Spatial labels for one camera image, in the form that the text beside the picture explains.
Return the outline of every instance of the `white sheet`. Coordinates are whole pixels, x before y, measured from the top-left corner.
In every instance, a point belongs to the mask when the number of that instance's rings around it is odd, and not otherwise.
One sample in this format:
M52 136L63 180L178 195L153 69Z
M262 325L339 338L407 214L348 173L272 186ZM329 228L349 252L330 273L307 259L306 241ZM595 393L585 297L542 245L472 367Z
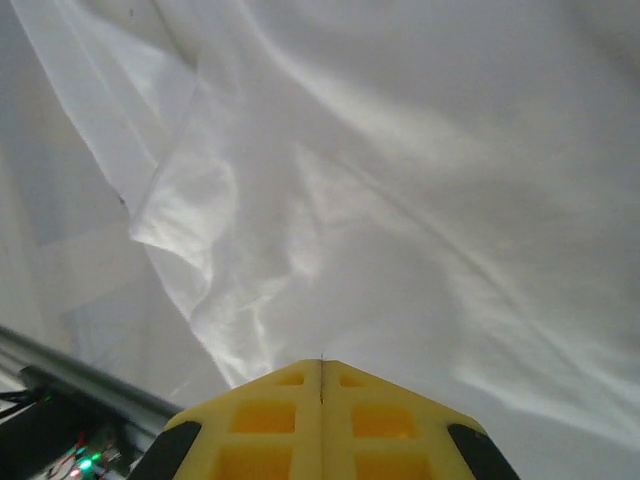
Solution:
M608 6L14 1L230 386L339 358L524 479L640 467L639 4Z

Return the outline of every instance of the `white fabric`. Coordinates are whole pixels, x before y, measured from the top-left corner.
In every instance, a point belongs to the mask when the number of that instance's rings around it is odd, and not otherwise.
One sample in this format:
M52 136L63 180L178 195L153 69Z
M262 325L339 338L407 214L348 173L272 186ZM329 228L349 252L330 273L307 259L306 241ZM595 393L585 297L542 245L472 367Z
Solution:
M607 5L14 1L230 386L338 358L524 479L640 467L639 2Z

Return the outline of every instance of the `yellow 3d-printed part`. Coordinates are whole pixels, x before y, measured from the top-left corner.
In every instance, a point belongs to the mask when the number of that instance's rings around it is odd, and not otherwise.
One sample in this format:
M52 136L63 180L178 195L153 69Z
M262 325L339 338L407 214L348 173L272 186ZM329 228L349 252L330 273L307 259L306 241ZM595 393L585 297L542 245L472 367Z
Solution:
M473 480L473 419L336 361L305 360L173 418L201 425L175 480Z

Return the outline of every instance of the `wrinkled cloth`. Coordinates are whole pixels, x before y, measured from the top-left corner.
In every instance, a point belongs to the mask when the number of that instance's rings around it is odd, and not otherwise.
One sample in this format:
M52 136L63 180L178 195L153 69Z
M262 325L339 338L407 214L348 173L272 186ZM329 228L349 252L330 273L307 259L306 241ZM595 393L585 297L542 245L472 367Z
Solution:
M640 44L618 17L14 7L229 386L337 358L475 416L523 478L632 478Z

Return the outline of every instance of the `green led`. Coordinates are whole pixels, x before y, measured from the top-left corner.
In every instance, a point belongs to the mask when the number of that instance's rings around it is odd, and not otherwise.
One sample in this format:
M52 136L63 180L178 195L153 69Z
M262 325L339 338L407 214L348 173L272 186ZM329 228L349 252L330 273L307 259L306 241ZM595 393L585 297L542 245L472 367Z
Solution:
M80 470L82 470L83 472L86 472L87 470L89 470L91 468L92 464L93 464L93 462L87 458L87 459L85 459L85 460L80 462L80 464L78 465L78 468Z

